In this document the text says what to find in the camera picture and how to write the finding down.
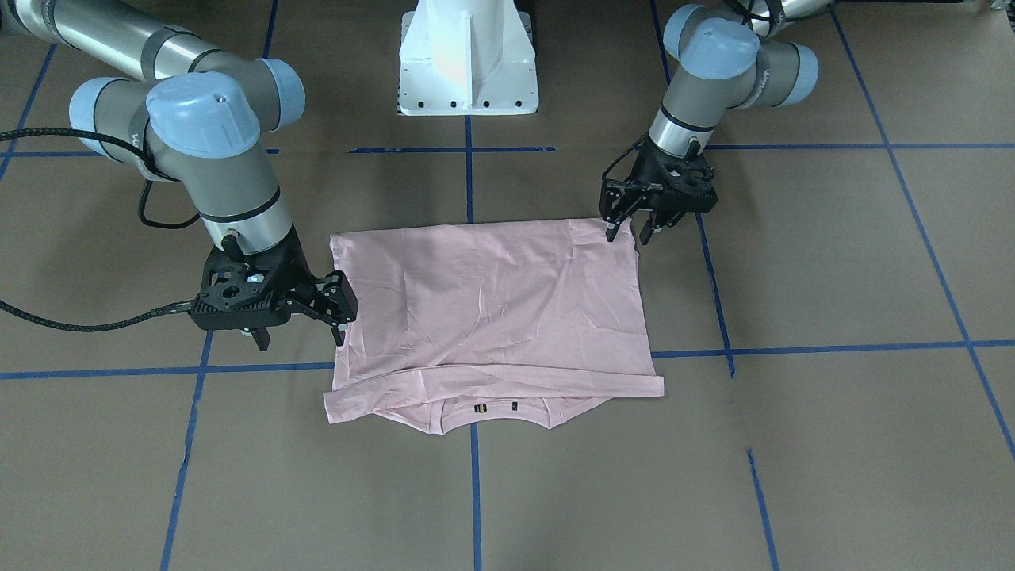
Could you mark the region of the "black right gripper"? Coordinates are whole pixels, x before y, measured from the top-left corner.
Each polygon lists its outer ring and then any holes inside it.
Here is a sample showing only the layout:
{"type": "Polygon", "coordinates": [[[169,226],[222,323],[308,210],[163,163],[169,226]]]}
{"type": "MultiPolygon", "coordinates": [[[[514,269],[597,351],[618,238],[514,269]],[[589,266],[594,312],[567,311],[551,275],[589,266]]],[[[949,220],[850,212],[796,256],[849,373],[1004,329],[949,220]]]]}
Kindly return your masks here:
{"type": "MultiPolygon", "coordinates": [[[[278,318],[300,313],[325,323],[335,346],[344,347],[348,326],[358,318],[358,298],[343,271],[334,270],[323,278],[309,271],[295,227],[274,247],[256,255],[255,266],[265,276],[258,285],[259,304],[278,318]]],[[[268,328],[250,328],[250,337],[259,351],[270,347],[268,328]]]]}

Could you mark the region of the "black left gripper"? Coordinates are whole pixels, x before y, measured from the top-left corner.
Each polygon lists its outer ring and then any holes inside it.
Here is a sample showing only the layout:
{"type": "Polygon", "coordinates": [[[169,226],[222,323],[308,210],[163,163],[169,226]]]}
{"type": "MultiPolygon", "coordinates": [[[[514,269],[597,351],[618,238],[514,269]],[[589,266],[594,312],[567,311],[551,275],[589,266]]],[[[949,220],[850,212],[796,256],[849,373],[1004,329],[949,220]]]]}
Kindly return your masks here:
{"type": "Polygon", "coordinates": [[[620,224],[634,211],[650,211],[639,232],[639,243],[648,245],[650,239],[664,228],[673,228],[683,217],[678,209],[656,209],[657,198],[662,193],[662,167],[681,159],[699,156],[699,141],[690,141],[689,151],[683,156],[664,151],[649,135],[639,141],[638,155],[630,172],[630,181],[602,179],[599,191],[599,216],[606,223],[607,242],[613,242],[620,224]]]}

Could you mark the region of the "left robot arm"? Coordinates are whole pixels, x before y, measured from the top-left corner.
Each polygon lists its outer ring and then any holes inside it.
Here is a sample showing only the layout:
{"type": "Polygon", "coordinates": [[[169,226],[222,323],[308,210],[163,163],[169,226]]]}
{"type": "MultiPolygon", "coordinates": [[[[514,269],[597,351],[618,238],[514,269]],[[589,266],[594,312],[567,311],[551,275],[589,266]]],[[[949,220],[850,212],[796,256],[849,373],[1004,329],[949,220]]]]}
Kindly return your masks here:
{"type": "Polygon", "coordinates": [[[677,224],[685,214],[717,205],[714,169],[704,149],[730,109],[787,108],[814,90],[816,55],[775,37],[791,23],[816,16],[829,1],[724,1],[688,4],[674,12],[662,33],[677,64],[648,131],[634,145],[630,174],[605,174],[599,215],[613,241],[621,224],[648,213],[639,242],[677,224]]]}

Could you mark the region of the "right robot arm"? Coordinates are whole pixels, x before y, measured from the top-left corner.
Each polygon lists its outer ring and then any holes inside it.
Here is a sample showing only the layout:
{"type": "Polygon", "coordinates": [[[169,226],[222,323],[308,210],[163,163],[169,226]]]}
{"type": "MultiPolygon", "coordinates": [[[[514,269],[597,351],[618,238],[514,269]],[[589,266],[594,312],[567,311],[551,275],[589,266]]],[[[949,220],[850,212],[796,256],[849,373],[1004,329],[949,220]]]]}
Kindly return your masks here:
{"type": "Polygon", "coordinates": [[[202,330],[239,330],[267,350],[270,328],[295,313],[323,322],[342,346],[358,300],[339,270],[308,268],[289,206],[261,137],[301,119],[304,86],[286,62],[243,60],[191,30],[121,1],[4,1],[3,32],[39,37],[119,70],[81,84],[69,128],[19,128],[4,140],[75,137],[91,151],[185,186],[213,249],[199,292],[133,318],[76,325],[7,313],[45,328],[101,332],[185,313],[202,330]]]}

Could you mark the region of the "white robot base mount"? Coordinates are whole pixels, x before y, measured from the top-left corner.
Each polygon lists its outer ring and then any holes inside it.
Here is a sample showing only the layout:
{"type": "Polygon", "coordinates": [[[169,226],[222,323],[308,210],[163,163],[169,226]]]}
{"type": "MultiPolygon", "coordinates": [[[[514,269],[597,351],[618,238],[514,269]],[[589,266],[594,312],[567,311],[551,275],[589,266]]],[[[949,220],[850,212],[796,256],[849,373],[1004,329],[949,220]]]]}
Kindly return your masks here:
{"type": "Polygon", "coordinates": [[[540,108],[532,1],[419,1],[401,18],[396,108],[410,117],[540,108]]]}

